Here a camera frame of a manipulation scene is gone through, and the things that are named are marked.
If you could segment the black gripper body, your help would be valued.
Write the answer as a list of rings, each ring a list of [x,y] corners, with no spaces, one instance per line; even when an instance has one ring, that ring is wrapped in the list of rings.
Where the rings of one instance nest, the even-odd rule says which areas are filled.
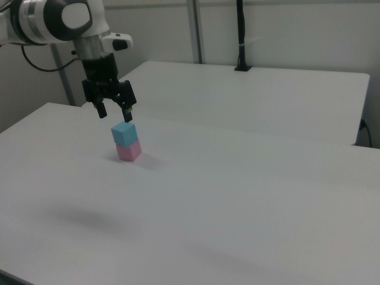
[[[82,81],[85,98],[96,109],[100,108],[104,99],[111,99],[126,109],[136,104],[131,83],[118,80],[118,67],[113,53],[81,62],[86,74],[86,79]]]

